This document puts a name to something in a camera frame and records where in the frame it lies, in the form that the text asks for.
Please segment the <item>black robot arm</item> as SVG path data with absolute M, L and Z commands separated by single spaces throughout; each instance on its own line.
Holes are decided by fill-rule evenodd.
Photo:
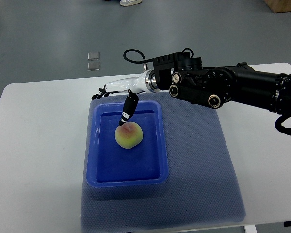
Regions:
M 256 71 L 246 62 L 203 67 L 190 48 L 140 62 L 153 64 L 144 80 L 149 91 L 167 90 L 176 99 L 211 109 L 230 101 L 266 109 L 280 115 L 275 128 L 291 136 L 291 74 Z

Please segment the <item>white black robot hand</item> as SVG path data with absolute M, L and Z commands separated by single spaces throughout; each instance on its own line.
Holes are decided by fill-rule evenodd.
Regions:
M 98 93 L 92 96 L 92 99 L 100 99 L 108 97 L 110 94 L 127 93 L 125 99 L 122 116 L 119 121 L 119 126 L 128 122 L 135 113 L 140 93 L 157 93 L 159 88 L 156 83 L 154 71 L 146 70 L 138 77 L 131 77 L 109 82 L 103 88 L 98 89 Z

